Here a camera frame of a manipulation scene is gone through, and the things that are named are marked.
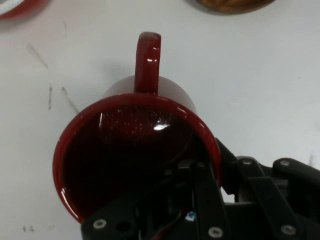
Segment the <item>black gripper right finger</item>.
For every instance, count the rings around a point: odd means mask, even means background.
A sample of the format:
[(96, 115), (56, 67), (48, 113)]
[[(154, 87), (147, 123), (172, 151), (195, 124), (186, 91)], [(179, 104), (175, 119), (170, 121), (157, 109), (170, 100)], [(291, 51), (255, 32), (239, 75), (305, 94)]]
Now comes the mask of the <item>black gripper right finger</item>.
[(232, 240), (320, 238), (319, 170), (287, 157), (264, 166), (217, 143), (222, 188), (234, 195), (225, 206)]

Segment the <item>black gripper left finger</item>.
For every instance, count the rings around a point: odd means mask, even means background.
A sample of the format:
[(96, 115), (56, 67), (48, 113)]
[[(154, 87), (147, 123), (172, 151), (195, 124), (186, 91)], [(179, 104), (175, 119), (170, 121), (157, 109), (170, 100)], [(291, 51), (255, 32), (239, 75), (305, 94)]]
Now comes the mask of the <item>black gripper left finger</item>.
[(229, 240), (225, 204), (209, 163), (183, 161), (147, 188), (106, 204), (81, 224), (84, 240)]

